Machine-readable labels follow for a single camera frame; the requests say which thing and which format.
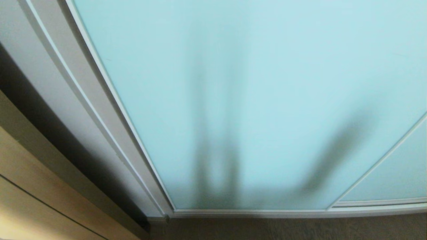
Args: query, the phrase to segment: wooden panel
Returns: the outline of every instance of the wooden panel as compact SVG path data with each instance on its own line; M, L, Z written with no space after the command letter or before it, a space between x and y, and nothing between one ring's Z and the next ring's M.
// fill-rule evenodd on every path
M42 137L27 119L16 114L17 110L12 111L13 107L0 92L0 112L2 113L0 114L1 175L47 205L107 239L148 238L148 234L133 220L127 219L127 222L131 221L133 224L132 232L134 233L117 222L113 218L114 214L111 217L104 213L51 171L47 166L56 167L63 176L69 176L69 179L76 179L79 181L80 188L88 186L91 189L97 189L88 179L83 178L83 175ZM5 126L9 127L10 132L18 136L17 140L2 128L4 123L7 123ZM26 149L27 146L30 146L29 148L38 153L39 156L41 155L43 161L39 161L30 153ZM97 198L101 199L101 202L108 203L110 201L105 195L98 194ZM114 203L111 202L107 205L115 209L120 217L123 218L123 215L126 215L121 213L121 209Z
M0 237L32 240L103 240L0 178Z

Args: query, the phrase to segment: light blue glass panel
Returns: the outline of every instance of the light blue glass panel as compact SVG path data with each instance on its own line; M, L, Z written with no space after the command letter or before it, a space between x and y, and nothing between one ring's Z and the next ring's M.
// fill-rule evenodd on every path
M427 197L426 121L342 201Z
M75 2L178 209L324 209L426 111L424 0Z

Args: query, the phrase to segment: floor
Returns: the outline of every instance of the floor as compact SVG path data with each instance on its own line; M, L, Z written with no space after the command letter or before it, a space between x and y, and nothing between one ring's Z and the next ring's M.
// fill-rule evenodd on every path
M334 219L171 219L154 240L426 240L426 214Z

